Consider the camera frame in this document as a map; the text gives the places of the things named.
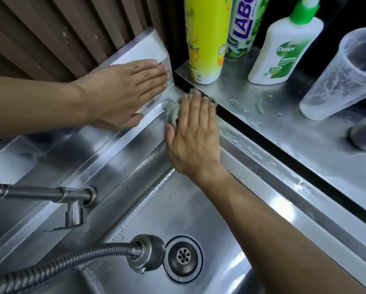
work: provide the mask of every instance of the bottle label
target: bottle label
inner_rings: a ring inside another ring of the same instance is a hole
[[[263,76],[266,78],[281,78],[287,76],[293,69],[294,65],[298,62],[301,54],[310,42],[311,39],[304,40],[299,43],[289,41],[281,44],[277,48],[277,55],[281,57],[281,60],[277,66],[270,67],[269,71]]]
[[[251,48],[269,0],[234,0],[226,55],[239,58]]]

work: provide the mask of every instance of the faucet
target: faucet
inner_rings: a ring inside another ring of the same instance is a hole
[[[0,199],[14,198],[27,200],[44,200],[55,203],[67,203],[65,226],[49,231],[67,230],[85,224],[84,208],[97,198],[97,190],[92,186],[83,189],[43,188],[0,184]]]

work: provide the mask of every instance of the sink drain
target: sink drain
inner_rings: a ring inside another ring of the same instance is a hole
[[[178,236],[165,248],[163,267],[172,280],[187,283],[199,275],[202,269],[202,252],[194,240],[187,236]]]

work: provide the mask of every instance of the fingers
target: fingers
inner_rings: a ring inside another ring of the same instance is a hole
[[[209,104],[209,119],[208,119],[208,127],[210,130],[217,131],[217,121],[216,121],[216,111],[215,111],[216,105],[215,103],[211,102]]]
[[[138,73],[142,70],[155,68],[157,65],[157,61],[153,59],[138,60],[125,64],[130,75]]]
[[[201,108],[200,108],[200,117],[198,121],[198,125],[202,128],[207,128],[209,123],[209,97],[202,97],[201,100]]]
[[[158,87],[159,85],[165,85],[167,87],[167,81],[171,78],[171,74],[163,74],[159,77],[147,80],[137,86],[138,92],[140,95],[145,94],[146,92],[153,90],[154,88]]]
[[[133,128],[139,125],[139,122],[143,119],[142,113],[134,113],[133,116],[124,123],[121,128]]]
[[[155,87],[151,89],[150,91],[146,92],[139,98],[140,107],[144,105],[145,103],[149,102],[151,99],[156,97],[158,94],[164,92],[166,89],[166,84],[159,85],[158,87]]]
[[[160,64],[155,68],[139,71],[138,73],[133,74],[131,78],[133,79],[134,84],[139,85],[150,79],[159,77],[161,75],[166,75],[167,70],[168,67],[166,65]]]
[[[201,107],[201,93],[199,91],[195,91],[193,97],[190,102],[190,112],[189,112],[189,127],[197,127],[198,119],[200,116],[200,107]]]
[[[165,124],[165,141],[168,148],[172,148],[172,142],[174,141],[174,138],[175,138],[174,127],[170,123]]]
[[[180,102],[178,119],[179,123],[177,125],[178,132],[184,132],[187,129],[189,122],[189,110],[190,110],[190,100],[189,96],[185,95]]]

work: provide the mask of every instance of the cleaning cloth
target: cleaning cloth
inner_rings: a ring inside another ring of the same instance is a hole
[[[192,96],[194,95],[195,91],[198,89],[191,88],[189,92],[189,99],[191,100]],[[209,97],[210,101],[216,103],[216,101]],[[179,108],[180,108],[180,101],[172,101],[166,107],[166,119],[167,122],[170,123],[176,130],[178,118],[179,118]]]

